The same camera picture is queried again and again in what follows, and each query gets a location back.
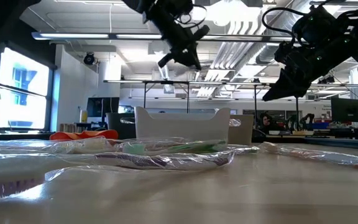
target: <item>white plastic bin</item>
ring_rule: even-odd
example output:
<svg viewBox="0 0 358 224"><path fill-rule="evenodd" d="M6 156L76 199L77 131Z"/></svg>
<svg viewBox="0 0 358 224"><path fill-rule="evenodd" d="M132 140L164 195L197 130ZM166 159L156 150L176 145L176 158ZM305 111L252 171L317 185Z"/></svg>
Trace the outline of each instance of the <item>white plastic bin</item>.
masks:
<svg viewBox="0 0 358 224"><path fill-rule="evenodd" d="M149 114L144 108L135 108L137 138L180 137L192 141L227 140L230 108L216 114Z"/></svg>

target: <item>table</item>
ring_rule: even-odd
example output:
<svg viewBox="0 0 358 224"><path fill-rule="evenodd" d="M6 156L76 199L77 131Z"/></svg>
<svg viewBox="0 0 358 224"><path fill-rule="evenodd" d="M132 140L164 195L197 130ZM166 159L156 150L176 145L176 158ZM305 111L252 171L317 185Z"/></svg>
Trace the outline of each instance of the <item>table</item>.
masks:
<svg viewBox="0 0 358 224"><path fill-rule="evenodd" d="M73 168L0 199L0 223L358 223L358 169L262 153L204 172Z"/></svg>
<svg viewBox="0 0 358 224"><path fill-rule="evenodd" d="M40 139L49 140L53 133L0 133L0 140Z"/></svg>
<svg viewBox="0 0 358 224"><path fill-rule="evenodd" d="M335 136L314 136L314 135L307 135L307 134L268 134L266 138L335 138Z"/></svg>

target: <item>window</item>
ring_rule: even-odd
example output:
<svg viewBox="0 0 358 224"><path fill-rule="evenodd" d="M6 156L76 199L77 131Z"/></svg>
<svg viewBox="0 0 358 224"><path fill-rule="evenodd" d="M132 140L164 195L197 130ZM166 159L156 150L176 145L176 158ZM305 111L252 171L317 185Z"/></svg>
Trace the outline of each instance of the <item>window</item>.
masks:
<svg viewBox="0 0 358 224"><path fill-rule="evenodd" d="M50 70L9 48L1 54L0 128L43 129Z"/></svg>

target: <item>fluorescent light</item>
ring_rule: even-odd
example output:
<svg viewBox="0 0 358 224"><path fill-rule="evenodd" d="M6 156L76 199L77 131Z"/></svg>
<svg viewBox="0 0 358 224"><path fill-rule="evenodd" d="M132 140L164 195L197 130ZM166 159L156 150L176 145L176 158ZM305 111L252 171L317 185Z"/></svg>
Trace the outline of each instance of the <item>fluorescent light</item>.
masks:
<svg viewBox="0 0 358 224"><path fill-rule="evenodd" d="M262 83L235 83L235 82L229 82L227 84L230 84L230 85L261 85Z"/></svg>
<svg viewBox="0 0 358 224"><path fill-rule="evenodd" d="M133 99L133 100L187 100L187 98L176 98L176 97L141 97L141 96L130 96L128 97L128 99ZM255 101L255 99L247 99L247 98L228 98L228 99L223 99L223 98L189 98L189 100L223 100L223 101L228 101L228 100L234 100L234 101ZM294 100L273 100L276 102L295 102ZM316 102L316 100L298 100L299 102ZM330 102L330 100L318 100L318 102Z"/></svg>
<svg viewBox="0 0 358 224"><path fill-rule="evenodd" d="M211 39L218 39L218 38L225 38L225 36L222 36L222 35L206 35L202 39L203 40L211 40Z"/></svg>
<svg viewBox="0 0 358 224"><path fill-rule="evenodd" d="M109 39L108 34L39 34L46 39Z"/></svg>
<svg viewBox="0 0 358 224"><path fill-rule="evenodd" d="M160 34L117 34L118 39L161 39Z"/></svg>
<svg viewBox="0 0 358 224"><path fill-rule="evenodd" d="M104 80L106 83L143 83L143 81L137 80Z"/></svg>
<svg viewBox="0 0 358 224"><path fill-rule="evenodd" d="M189 82L189 84L222 85L225 82Z"/></svg>
<svg viewBox="0 0 358 224"><path fill-rule="evenodd" d="M55 0L55 2L73 2L84 4L125 4L117 0Z"/></svg>

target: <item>person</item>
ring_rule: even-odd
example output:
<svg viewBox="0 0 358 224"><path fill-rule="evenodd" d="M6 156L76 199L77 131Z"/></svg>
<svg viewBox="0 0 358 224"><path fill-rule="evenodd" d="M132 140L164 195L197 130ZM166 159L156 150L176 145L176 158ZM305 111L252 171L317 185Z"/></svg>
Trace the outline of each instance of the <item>person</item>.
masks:
<svg viewBox="0 0 358 224"><path fill-rule="evenodd" d="M265 134L269 134L269 131L281 131L282 129L277 125L277 123L272 119L267 113L262 113L260 115L260 120L262 124L259 127L259 130Z"/></svg>

